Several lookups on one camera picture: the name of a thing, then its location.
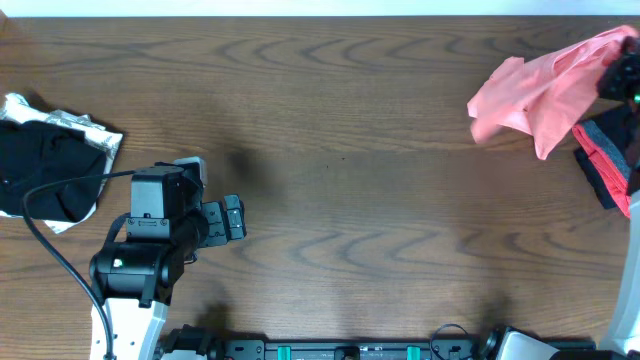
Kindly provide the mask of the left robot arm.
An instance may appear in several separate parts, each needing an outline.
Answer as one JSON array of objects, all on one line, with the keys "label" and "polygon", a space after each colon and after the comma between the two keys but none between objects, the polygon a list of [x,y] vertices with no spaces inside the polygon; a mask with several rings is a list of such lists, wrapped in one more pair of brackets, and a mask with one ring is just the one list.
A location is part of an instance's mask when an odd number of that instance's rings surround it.
[{"label": "left robot arm", "polygon": [[112,223],[90,263],[98,301],[91,311],[91,358],[153,358],[185,265],[201,248],[246,237],[239,196],[205,202],[206,185],[200,157],[134,172],[131,209]]}]

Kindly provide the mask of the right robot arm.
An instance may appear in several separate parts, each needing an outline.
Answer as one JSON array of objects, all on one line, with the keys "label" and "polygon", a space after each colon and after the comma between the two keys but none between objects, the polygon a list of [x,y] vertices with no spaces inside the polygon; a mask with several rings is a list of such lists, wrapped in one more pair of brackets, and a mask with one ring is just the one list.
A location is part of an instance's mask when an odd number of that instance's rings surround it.
[{"label": "right robot arm", "polygon": [[639,34],[621,26],[538,57],[510,57],[468,102],[475,142],[500,127],[533,136],[544,160],[567,133],[600,200],[630,220],[617,304],[595,349],[549,345],[507,329],[487,346],[492,359],[636,359],[639,356]]}]

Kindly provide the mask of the pink printed shirt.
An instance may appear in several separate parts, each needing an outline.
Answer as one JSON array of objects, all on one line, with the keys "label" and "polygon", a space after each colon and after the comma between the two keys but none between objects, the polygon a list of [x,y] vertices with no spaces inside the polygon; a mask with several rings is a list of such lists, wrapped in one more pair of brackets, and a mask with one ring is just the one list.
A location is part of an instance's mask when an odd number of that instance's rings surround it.
[{"label": "pink printed shirt", "polygon": [[475,142],[507,127],[533,137],[544,160],[596,100],[596,84],[639,32],[627,25],[526,61],[509,57],[467,103]]}]

